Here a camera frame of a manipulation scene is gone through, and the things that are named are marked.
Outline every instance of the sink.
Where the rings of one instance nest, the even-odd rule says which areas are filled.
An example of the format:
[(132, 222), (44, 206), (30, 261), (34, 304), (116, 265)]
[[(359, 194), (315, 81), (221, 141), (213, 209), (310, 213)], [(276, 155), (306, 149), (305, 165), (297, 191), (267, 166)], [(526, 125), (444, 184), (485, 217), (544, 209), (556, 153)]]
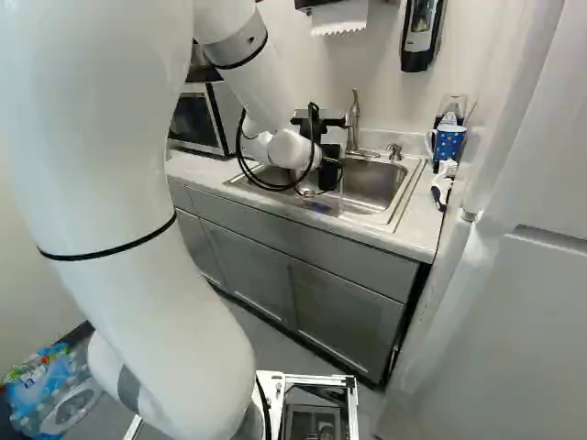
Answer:
[[(295, 189), (285, 192), (262, 190), (244, 175), (225, 182), (252, 193), (265, 195), (284, 204), (298, 206), (323, 215), (362, 223), (389, 225), (401, 217), (398, 209), (405, 207), (417, 177), (424, 168), (420, 158), (404, 156), (400, 161), (388, 159), (346, 157), (341, 160), (344, 176), (335, 191), (322, 193), (318, 188), (318, 173), (313, 171)], [(294, 172), (283, 168), (259, 165), (252, 169), (266, 182), (290, 183)]]

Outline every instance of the polka dot cup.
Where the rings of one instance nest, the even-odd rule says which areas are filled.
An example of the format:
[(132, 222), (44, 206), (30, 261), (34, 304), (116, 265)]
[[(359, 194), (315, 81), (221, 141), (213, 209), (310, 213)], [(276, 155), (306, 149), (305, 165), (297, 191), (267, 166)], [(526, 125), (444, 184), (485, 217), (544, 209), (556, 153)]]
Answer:
[[(431, 148), (432, 135), (435, 135), (434, 149)], [(436, 130), (430, 130), (426, 136), (426, 143), (432, 153), (434, 161), (453, 159), (460, 156), (460, 149), (467, 135), (467, 128), (464, 126), (438, 126)]]

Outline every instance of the white countertop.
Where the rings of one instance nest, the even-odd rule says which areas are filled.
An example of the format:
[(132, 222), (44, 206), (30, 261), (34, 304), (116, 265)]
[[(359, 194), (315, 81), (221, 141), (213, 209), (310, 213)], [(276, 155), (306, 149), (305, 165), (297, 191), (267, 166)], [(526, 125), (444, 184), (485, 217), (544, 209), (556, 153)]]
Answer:
[(205, 193), (224, 197), (261, 211), (279, 215), (317, 229), (391, 251), (425, 263), (432, 263), (437, 250), (442, 213), (430, 195), (433, 173), (429, 162), (414, 188), (404, 215), (393, 231), (390, 225), (354, 223), (281, 203), (270, 197), (248, 192), (225, 182), (241, 173), (236, 159), (214, 159), (197, 154), (172, 151), (165, 170), (170, 179)]

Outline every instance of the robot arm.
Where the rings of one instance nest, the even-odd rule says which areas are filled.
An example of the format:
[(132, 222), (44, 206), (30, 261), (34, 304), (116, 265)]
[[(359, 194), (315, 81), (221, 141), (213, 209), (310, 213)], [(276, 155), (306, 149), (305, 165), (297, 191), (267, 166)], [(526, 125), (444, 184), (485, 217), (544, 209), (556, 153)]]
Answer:
[[(163, 150), (195, 35), (247, 108), (249, 133), (274, 133), (263, 136), (269, 156), (295, 168), (288, 158), (302, 156), (290, 151), (309, 151), (290, 130), (254, 3), (14, 0), (0, 5), (0, 32), (13, 190), (100, 335), (94, 354), (131, 373), (140, 390), (127, 404), (148, 422), (182, 440), (230, 438), (251, 402), (254, 356), (185, 249)], [(90, 363), (120, 397), (122, 380), (92, 353)]]
[[(248, 152), (262, 163), (304, 168), (312, 145), (290, 123), (292, 94), (253, 2), (222, 0), (209, 7), (200, 1), (194, 12), (194, 38), (247, 110)], [(320, 161), (317, 148), (312, 168)]]

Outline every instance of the soap dispenser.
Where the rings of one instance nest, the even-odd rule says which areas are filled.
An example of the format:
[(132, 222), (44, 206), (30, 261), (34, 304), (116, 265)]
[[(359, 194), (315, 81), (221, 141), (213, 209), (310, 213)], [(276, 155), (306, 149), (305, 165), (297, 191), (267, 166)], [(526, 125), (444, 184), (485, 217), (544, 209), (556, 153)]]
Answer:
[(404, 72), (424, 72), (437, 56), (448, 0), (407, 0), (401, 62)]

